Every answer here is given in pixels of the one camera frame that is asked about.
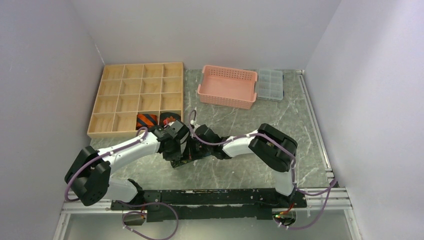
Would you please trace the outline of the blue yellow floral tie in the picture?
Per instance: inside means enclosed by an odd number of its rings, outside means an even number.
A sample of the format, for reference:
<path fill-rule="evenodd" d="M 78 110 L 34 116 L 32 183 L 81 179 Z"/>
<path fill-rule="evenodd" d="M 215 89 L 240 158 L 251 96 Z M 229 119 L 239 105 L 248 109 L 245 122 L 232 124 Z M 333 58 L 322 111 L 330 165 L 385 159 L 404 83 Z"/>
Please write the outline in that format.
<path fill-rule="evenodd" d="M 183 156 L 179 159 L 173 159 L 170 161 L 170 165 L 172 166 L 172 168 L 178 168 L 181 167 L 183 165 L 192 163 L 194 161 L 198 160 L 198 158 L 196 157 L 192 157 L 192 156 Z"/>

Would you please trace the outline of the orange navy striped tie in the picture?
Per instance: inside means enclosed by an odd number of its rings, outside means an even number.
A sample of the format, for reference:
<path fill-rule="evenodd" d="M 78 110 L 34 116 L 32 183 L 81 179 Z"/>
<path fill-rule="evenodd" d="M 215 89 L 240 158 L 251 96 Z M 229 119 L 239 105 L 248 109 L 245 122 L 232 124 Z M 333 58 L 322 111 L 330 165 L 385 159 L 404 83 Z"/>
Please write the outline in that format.
<path fill-rule="evenodd" d="M 135 129 L 138 130 L 142 127 L 151 128 L 158 125 L 158 117 L 155 114 L 138 113 L 136 116 Z"/>

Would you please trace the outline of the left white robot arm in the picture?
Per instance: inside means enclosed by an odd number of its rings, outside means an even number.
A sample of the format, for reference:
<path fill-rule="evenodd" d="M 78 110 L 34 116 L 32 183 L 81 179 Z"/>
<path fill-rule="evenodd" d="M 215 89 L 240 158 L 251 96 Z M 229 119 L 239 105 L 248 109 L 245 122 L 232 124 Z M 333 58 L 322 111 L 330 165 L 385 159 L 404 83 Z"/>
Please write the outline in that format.
<path fill-rule="evenodd" d="M 141 127 L 134 138 L 114 146 L 83 148 L 65 175 L 65 200 L 91 206 L 107 199 L 123 202 L 131 210 L 139 209 L 144 203 L 143 188 L 133 179 L 115 179 L 112 174 L 156 153 L 178 160 L 183 155 L 182 142 L 189 136 L 189 128 L 176 120 L 165 127 Z"/>

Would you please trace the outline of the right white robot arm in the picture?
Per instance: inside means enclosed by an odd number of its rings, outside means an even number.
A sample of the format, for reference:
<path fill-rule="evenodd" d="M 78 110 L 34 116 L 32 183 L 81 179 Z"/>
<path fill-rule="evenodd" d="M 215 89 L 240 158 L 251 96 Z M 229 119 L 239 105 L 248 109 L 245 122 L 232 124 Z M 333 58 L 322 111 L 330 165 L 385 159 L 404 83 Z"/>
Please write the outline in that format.
<path fill-rule="evenodd" d="M 298 143 L 275 127 L 263 123 L 257 130 L 239 136 L 220 137 L 205 124 L 190 130 L 191 137 L 208 148 L 218 159 L 232 159 L 253 154 L 273 170 L 275 200 L 287 208 L 295 201 L 293 160 L 297 155 Z"/>

